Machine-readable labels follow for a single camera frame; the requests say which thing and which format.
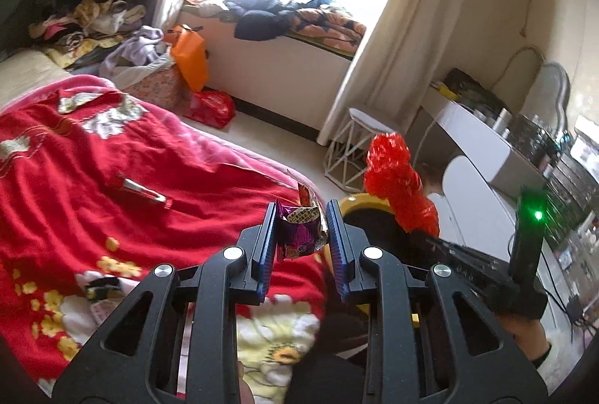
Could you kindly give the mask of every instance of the white wall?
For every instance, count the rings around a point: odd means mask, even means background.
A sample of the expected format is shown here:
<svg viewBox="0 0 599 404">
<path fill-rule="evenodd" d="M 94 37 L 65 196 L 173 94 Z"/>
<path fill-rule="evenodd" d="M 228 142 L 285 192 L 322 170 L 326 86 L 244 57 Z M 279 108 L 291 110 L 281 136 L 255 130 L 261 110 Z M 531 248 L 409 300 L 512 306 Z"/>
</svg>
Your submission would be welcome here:
<svg viewBox="0 0 599 404">
<path fill-rule="evenodd" d="M 464 0 L 435 79 L 443 80 L 456 67 L 483 86 L 493 83 L 510 56 L 526 44 L 519 30 L 527 1 Z"/>
<path fill-rule="evenodd" d="M 210 52 L 208 86 L 320 129 L 349 59 L 289 37 L 244 41 L 235 24 L 182 12 L 179 23 L 203 25 Z"/>
<path fill-rule="evenodd" d="M 529 33 L 568 73 L 570 129 L 579 114 L 599 124 L 599 0 L 533 0 Z"/>
</svg>

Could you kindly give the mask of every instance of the bed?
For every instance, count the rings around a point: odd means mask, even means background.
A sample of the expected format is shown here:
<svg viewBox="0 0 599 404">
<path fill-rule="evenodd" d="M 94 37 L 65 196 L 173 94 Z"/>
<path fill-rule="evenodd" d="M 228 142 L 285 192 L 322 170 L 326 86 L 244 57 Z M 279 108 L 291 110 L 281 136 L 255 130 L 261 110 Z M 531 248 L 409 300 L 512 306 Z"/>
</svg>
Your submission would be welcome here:
<svg viewBox="0 0 599 404">
<path fill-rule="evenodd" d="M 124 178 L 168 207 L 122 190 Z M 201 264 L 261 223 L 269 202 L 297 203 L 298 182 L 311 186 L 104 79 L 19 95 L 0 111 L 0 334 L 50 394 L 97 327 L 89 281 L 116 276 L 127 293 L 159 263 Z M 267 301 L 239 307 L 238 358 L 257 404 L 283 402 L 292 364 L 312 346 L 325 272 L 319 254 L 276 262 Z M 184 393 L 185 344 L 180 364 Z"/>
</svg>

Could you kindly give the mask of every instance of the tile floor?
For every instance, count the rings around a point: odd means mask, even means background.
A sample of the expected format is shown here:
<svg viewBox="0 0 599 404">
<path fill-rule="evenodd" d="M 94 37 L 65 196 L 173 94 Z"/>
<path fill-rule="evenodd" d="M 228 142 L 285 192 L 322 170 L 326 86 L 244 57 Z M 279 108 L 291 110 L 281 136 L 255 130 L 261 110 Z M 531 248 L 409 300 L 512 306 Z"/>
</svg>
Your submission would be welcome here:
<svg viewBox="0 0 599 404">
<path fill-rule="evenodd" d="M 237 112 L 235 118 L 223 130 L 183 117 L 182 120 L 198 130 L 219 136 L 299 171 L 318 187 L 326 201 L 346 196 L 345 192 L 325 178 L 323 160 L 326 148 L 316 142 L 308 141 L 241 112 Z"/>
</svg>

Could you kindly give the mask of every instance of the black baseboard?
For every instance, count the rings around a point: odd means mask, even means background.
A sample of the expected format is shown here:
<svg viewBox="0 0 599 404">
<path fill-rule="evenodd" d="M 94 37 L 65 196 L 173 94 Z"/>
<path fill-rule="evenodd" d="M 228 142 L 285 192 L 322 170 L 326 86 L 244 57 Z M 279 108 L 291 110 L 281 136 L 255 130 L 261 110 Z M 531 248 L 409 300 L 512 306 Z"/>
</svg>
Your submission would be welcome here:
<svg viewBox="0 0 599 404">
<path fill-rule="evenodd" d="M 206 90 L 214 90 L 214 88 L 210 88 L 209 86 L 205 86 Z M 235 108 L 237 111 L 242 112 L 246 115 L 250 115 L 251 117 L 255 117 L 260 119 L 263 122 L 269 123 L 273 126 L 279 127 L 280 129 L 286 130 L 287 132 L 291 132 L 296 136 L 300 136 L 304 139 L 308 139 L 309 141 L 316 142 L 316 138 L 318 137 L 319 131 L 314 127 L 307 126 L 298 122 L 297 120 L 290 119 L 289 117 L 285 117 L 284 115 L 277 114 L 273 111 L 260 107 L 259 105 L 255 105 L 246 100 L 242 100 L 241 98 L 231 97 L 233 98 L 233 102 L 235 102 Z"/>
</svg>

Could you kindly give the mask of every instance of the lavender cloth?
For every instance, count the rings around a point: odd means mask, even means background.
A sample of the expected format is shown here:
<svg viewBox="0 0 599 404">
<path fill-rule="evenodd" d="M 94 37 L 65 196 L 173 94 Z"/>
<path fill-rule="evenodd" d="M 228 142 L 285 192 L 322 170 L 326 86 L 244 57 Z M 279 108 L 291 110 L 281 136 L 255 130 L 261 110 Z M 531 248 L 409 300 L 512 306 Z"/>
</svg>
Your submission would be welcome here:
<svg viewBox="0 0 599 404">
<path fill-rule="evenodd" d="M 133 33 L 133 37 L 121 43 L 121 46 L 106 56 L 100 65 L 100 76 L 110 79 L 119 58 L 124 58 L 135 66 L 143 66 L 156 61 L 164 53 L 163 50 L 156 50 L 156 46 L 162 42 L 163 38 L 164 34 L 160 29 L 147 25 L 142 26 L 139 31 Z"/>
</svg>

